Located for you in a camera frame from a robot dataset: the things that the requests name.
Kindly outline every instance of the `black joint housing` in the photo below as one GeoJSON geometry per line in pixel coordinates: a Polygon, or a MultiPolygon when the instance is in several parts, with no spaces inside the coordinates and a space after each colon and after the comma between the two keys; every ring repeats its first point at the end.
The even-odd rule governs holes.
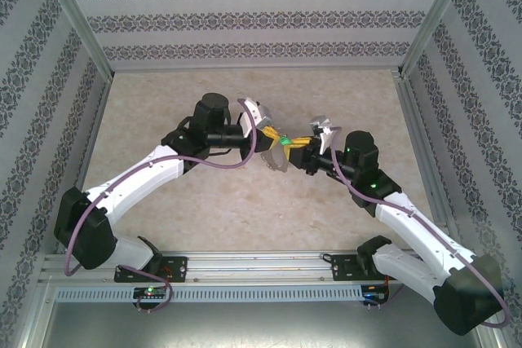
{"type": "Polygon", "coordinates": [[[372,256],[379,248],[390,243],[391,241],[385,236],[375,236],[357,248],[357,264],[359,264],[365,275],[380,275],[372,256]]]}
{"type": "Polygon", "coordinates": [[[355,130],[349,133],[344,143],[344,151],[343,163],[362,171],[378,168],[378,148],[370,132],[355,130]]]}
{"type": "MultiPolygon", "coordinates": [[[[498,263],[485,254],[471,263],[498,294],[504,298],[498,263]]],[[[434,287],[433,307],[440,320],[454,333],[463,336],[502,308],[488,288],[468,268],[449,271],[441,287],[434,287]]]]}
{"type": "Polygon", "coordinates": [[[218,93],[203,95],[194,108],[188,128],[200,133],[212,133],[223,128],[228,111],[228,99],[218,93]]]}
{"type": "MultiPolygon", "coordinates": [[[[373,199],[384,200],[385,197],[390,196],[395,192],[402,192],[400,186],[389,178],[382,170],[375,170],[359,177],[359,181],[353,183],[357,191],[365,196],[373,199]]],[[[368,214],[375,218],[375,210],[377,205],[362,200],[360,197],[352,194],[353,201],[361,208],[366,209],[368,214]]]]}
{"type": "Polygon", "coordinates": [[[209,147],[220,148],[241,148],[248,139],[243,137],[243,129],[241,126],[225,126],[221,130],[212,133],[207,133],[205,144],[209,147]]]}
{"type": "MultiPolygon", "coordinates": [[[[210,147],[206,146],[197,134],[185,128],[173,130],[161,140],[162,146],[169,146],[179,155],[194,156],[200,159],[209,157],[210,147]]],[[[196,162],[184,161],[184,174],[196,166],[196,162]]]]}
{"type": "MultiPolygon", "coordinates": [[[[55,225],[55,238],[69,246],[73,230],[80,217],[91,204],[86,193],[72,187],[62,196],[55,225]]],[[[94,208],[79,231],[74,243],[73,256],[85,269],[95,269],[113,254],[116,238],[105,216],[104,209],[94,208]]]]}
{"type": "Polygon", "coordinates": [[[307,146],[291,148],[289,162],[298,169],[305,170],[308,175],[314,175],[319,170],[320,147],[321,142],[312,139],[307,146]]]}
{"type": "Polygon", "coordinates": [[[142,240],[153,251],[153,256],[147,262],[147,265],[142,269],[142,271],[157,276],[161,269],[163,254],[161,254],[157,247],[154,246],[149,240],[147,240],[147,238],[144,238],[142,236],[138,236],[138,238],[142,240]]]}
{"type": "MultiPolygon", "coordinates": [[[[255,129],[255,134],[258,137],[258,141],[255,144],[255,150],[254,152],[263,152],[268,151],[270,147],[272,146],[272,143],[274,139],[269,138],[267,135],[265,135],[261,130],[255,129]]],[[[250,151],[250,147],[252,146],[251,137],[248,136],[247,139],[245,139],[245,142],[242,144],[240,148],[240,154],[241,159],[245,159],[250,151]]]]}
{"type": "MultiPolygon", "coordinates": [[[[344,174],[344,177],[352,180],[355,170],[353,166],[346,165],[343,162],[343,152],[336,151],[335,156],[337,157],[337,162],[339,163],[339,168],[344,174]]],[[[337,177],[337,172],[335,171],[334,162],[332,161],[332,150],[330,148],[326,148],[325,153],[319,155],[317,158],[317,163],[319,169],[326,172],[330,177],[337,177]]]]}

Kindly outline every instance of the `black mount base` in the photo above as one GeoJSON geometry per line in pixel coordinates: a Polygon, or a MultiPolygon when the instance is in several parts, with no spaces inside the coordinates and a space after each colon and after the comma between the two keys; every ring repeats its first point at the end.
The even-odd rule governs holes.
{"type": "MultiPolygon", "coordinates": [[[[169,283],[184,283],[187,276],[188,258],[163,256],[159,267],[158,277],[169,283]]],[[[157,283],[157,280],[138,275],[125,268],[117,267],[114,272],[116,283],[157,283]]]]}
{"type": "Polygon", "coordinates": [[[323,254],[323,260],[332,265],[334,281],[384,281],[386,278],[379,272],[366,274],[357,261],[357,254],[323,254]]]}

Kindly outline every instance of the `patterned wallpaper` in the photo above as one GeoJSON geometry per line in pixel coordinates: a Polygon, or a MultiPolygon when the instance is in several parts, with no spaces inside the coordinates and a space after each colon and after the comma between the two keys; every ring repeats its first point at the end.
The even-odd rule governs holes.
{"type": "Polygon", "coordinates": [[[409,76],[459,235],[501,265],[522,346],[522,0],[452,0],[409,76]]]}
{"type": "Polygon", "coordinates": [[[78,181],[105,80],[57,0],[0,0],[0,347],[50,253],[57,200],[78,181]]]}
{"type": "Polygon", "coordinates": [[[434,0],[77,0],[115,70],[398,66],[434,0]]]}

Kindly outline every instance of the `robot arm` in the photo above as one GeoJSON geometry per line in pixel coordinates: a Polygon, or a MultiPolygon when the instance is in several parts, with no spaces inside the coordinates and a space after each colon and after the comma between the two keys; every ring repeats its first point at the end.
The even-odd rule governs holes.
{"type": "MultiPolygon", "coordinates": [[[[262,132],[271,122],[270,113],[252,99],[245,100],[245,107],[256,126],[258,142],[255,151],[265,151],[273,142],[262,132]]],[[[205,160],[211,155],[211,148],[239,148],[241,157],[245,159],[251,147],[252,127],[248,116],[240,116],[238,123],[231,125],[228,100],[215,93],[204,95],[197,103],[194,114],[182,121],[142,161],[86,192],[80,192],[75,187],[66,191],[60,204],[55,237],[68,246],[86,208],[97,203],[78,232],[73,256],[85,269],[109,263],[156,275],[160,264],[158,259],[161,258],[159,251],[144,238],[137,240],[115,235],[114,224],[133,205],[161,185],[186,174],[198,163],[175,159],[176,156],[205,160]]]]}
{"type": "MultiPolygon", "coordinates": [[[[312,119],[311,127],[314,136],[307,145],[290,149],[290,163],[310,175],[323,170],[342,182],[330,149],[335,128],[325,117],[312,119]]],[[[375,271],[401,281],[426,298],[445,325],[459,335],[502,309],[499,300],[465,265],[471,264],[503,297],[498,264],[488,255],[477,257],[418,211],[399,185],[379,169],[378,149],[370,133],[351,132],[344,149],[334,154],[343,176],[352,182],[350,193],[356,204],[392,228],[420,257],[378,237],[358,249],[358,261],[366,274],[375,271]]]]}

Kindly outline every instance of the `wire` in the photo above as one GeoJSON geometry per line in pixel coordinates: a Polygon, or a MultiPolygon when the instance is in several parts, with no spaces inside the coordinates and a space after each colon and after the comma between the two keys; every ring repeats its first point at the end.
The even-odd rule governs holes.
{"type": "Polygon", "coordinates": [[[179,124],[178,124],[178,130],[180,130],[181,128],[183,128],[184,126],[186,126],[188,124],[189,121],[192,120],[192,116],[186,116],[179,124]]]}
{"type": "Polygon", "coordinates": [[[384,278],[384,286],[386,287],[384,295],[388,295],[390,293],[390,276],[388,275],[384,278]]]}
{"type": "Polygon", "coordinates": [[[387,301],[385,301],[381,306],[388,306],[391,302],[395,301],[397,299],[397,297],[399,296],[399,293],[404,289],[405,285],[402,284],[399,289],[397,289],[397,292],[395,293],[394,296],[392,297],[389,297],[387,301]]]}
{"type": "Polygon", "coordinates": [[[229,148],[227,151],[223,151],[223,152],[212,152],[211,154],[209,154],[209,156],[222,156],[222,155],[227,155],[228,153],[230,153],[232,149],[229,148]]]}
{"type": "MultiPolygon", "coordinates": [[[[330,128],[331,130],[337,130],[338,132],[335,132],[334,137],[332,138],[332,146],[335,143],[335,140],[337,138],[338,133],[341,132],[343,128],[340,126],[330,128]]],[[[357,191],[350,181],[347,180],[347,178],[344,176],[343,172],[341,171],[341,168],[339,166],[339,163],[337,161],[337,154],[335,153],[335,149],[331,148],[332,152],[332,162],[334,163],[335,171],[337,172],[337,175],[341,179],[341,181],[344,183],[344,185],[347,186],[350,193],[353,195],[361,198],[362,200],[368,201],[369,203],[377,204],[377,205],[385,205],[387,207],[392,207],[394,209],[399,210],[400,212],[404,212],[409,217],[414,218],[418,223],[421,224],[430,234],[432,234],[454,257],[457,258],[464,266],[466,266],[473,275],[476,276],[480,282],[486,286],[486,288],[491,292],[491,294],[497,299],[498,304],[500,307],[504,310],[504,320],[501,323],[498,324],[492,324],[490,322],[483,322],[482,325],[489,327],[489,328],[505,328],[510,322],[511,322],[511,313],[509,311],[509,307],[507,306],[506,302],[500,294],[497,292],[497,290],[491,285],[491,283],[488,282],[488,280],[482,276],[480,272],[478,272],[474,266],[472,266],[451,244],[445,241],[444,238],[442,238],[437,231],[435,231],[429,224],[427,224],[424,219],[419,217],[414,211],[409,210],[405,207],[402,207],[400,205],[390,203],[389,201],[380,200],[380,199],[374,199],[373,197],[368,197],[367,195],[357,191]]]]}
{"type": "Polygon", "coordinates": [[[170,283],[170,278],[172,277],[172,270],[170,268],[163,267],[162,269],[160,269],[160,272],[163,272],[163,271],[165,271],[167,273],[166,281],[168,281],[170,283]]]}
{"type": "MultiPolygon", "coordinates": [[[[249,150],[247,156],[245,157],[245,159],[243,161],[239,162],[239,163],[234,164],[234,165],[221,165],[219,163],[204,161],[204,160],[196,158],[194,156],[183,156],[183,155],[174,155],[173,154],[173,155],[169,155],[169,156],[162,156],[160,158],[152,159],[151,161],[148,161],[148,162],[143,163],[142,165],[136,166],[131,171],[125,173],[120,178],[118,178],[116,181],[114,181],[111,185],[109,185],[107,187],[107,189],[105,189],[105,192],[102,192],[98,197],[96,197],[87,206],[87,208],[83,212],[82,216],[78,219],[78,222],[76,223],[76,226],[75,226],[75,228],[73,230],[73,234],[71,235],[71,238],[69,240],[69,245],[67,247],[67,252],[65,254],[64,274],[66,276],[74,275],[77,272],[77,270],[80,269],[80,266],[81,266],[81,264],[78,264],[72,270],[70,270],[70,264],[71,264],[71,258],[73,257],[74,245],[76,243],[76,239],[78,237],[78,233],[82,229],[83,223],[86,221],[86,219],[89,216],[89,214],[91,213],[91,211],[104,198],[108,197],[109,194],[114,190],[114,188],[116,188],[118,185],[120,185],[121,183],[126,181],[128,178],[132,177],[134,174],[138,173],[139,171],[141,171],[143,169],[150,168],[150,167],[152,167],[152,165],[155,165],[156,163],[163,162],[163,161],[173,161],[173,160],[176,160],[176,159],[179,159],[181,161],[196,162],[196,163],[199,163],[199,164],[202,164],[202,165],[207,165],[207,166],[210,166],[210,167],[214,167],[216,169],[227,169],[227,170],[228,169],[238,169],[238,168],[246,165],[246,163],[252,158],[252,156],[254,156],[255,146],[257,144],[258,139],[257,139],[257,132],[255,131],[255,129],[256,129],[255,128],[255,120],[254,120],[254,117],[252,116],[252,113],[250,113],[250,110],[246,106],[245,100],[244,99],[238,99],[237,102],[239,102],[239,104],[245,109],[245,113],[246,113],[246,115],[248,116],[248,118],[250,120],[250,124],[252,125],[252,131],[250,132],[251,133],[252,142],[251,142],[250,150],[249,150]]],[[[150,275],[147,272],[138,271],[135,268],[131,268],[131,269],[130,268],[131,267],[125,267],[125,269],[127,269],[129,271],[133,271],[134,273],[138,273],[139,275],[147,276],[149,278],[154,278],[154,277],[151,277],[151,276],[154,276],[154,275],[150,275]]],[[[159,280],[159,281],[164,281],[166,284],[170,284],[166,280],[159,280]]]]}
{"type": "Polygon", "coordinates": [[[333,261],[332,261],[332,255],[329,254],[329,253],[324,253],[321,258],[323,259],[323,261],[326,261],[328,262],[329,264],[331,264],[333,261]]]}

